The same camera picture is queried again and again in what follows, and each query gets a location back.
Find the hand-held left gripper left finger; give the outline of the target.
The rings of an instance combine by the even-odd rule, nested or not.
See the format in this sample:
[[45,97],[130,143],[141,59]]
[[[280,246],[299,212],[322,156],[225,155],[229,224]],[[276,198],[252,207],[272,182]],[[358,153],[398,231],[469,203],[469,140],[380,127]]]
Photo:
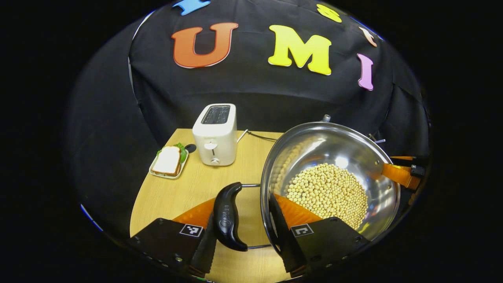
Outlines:
[[205,277],[216,247],[214,203],[209,199],[172,220],[158,217],[130,238],[130,246],[177,275]]

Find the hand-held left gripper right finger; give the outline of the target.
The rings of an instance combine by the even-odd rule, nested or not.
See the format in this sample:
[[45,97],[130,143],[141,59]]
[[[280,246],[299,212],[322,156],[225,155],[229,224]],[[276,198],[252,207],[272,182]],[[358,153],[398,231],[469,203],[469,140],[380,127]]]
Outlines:
[[338,217],[289,225],[278,200],[278,195],[272,195],[269,201],[275,226],[273,246],[291,277],[334,269],[370,245],[370,240]]

